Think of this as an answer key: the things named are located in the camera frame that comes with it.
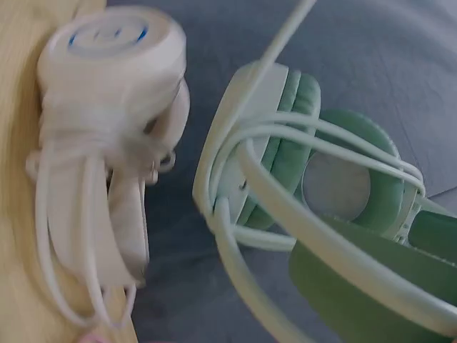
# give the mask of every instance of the gray blanket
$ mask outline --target gray blanket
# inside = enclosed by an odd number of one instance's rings
[[[109,3],[162,9],[188,38],[189,123],[176,167],[146,194],[151,266],[134,310],[139,339],[274,342],[230,285],[191,188],[232,74],[260,57],[296,1]],[[440,194],[457,187],[456,17],[451,0],[318,0],[279,62],[317,78],[323,108],[352,109],[379,123],[401,156],[422,170],[428,194]],[[293,320],[318,342],[338,342],[290,284],[286,255],[249,250],[246,258]]]

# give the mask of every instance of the ear cup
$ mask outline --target ear cup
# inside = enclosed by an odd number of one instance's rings
[[[278,111],[318,115],[316,108],[320,106],[321,89],[318,82],[310,75],[289,71]],[[299,129],[315,131],[303,127]],[[307,146],[286,139],[270,138],[262,164],[284,188],[293,193],[300,182],[309,154],[310,149]],[[248,198],[238,223],[255,229],[268,229],[273,224],[273,219],[253,199]]]
[[[320,118],[356,134],[393,156],[398,156],[398,150],[387,133],[361,114],[352,111],[326,110],[321,112]],[[316,136],[364,154],[356,147],[327,134],[318,132]],[[371,185],[370,195],[364,210],[353,222],[382,233],[389,228],[400,211],[403,200],[403,180],[371,169],[368,172]]]

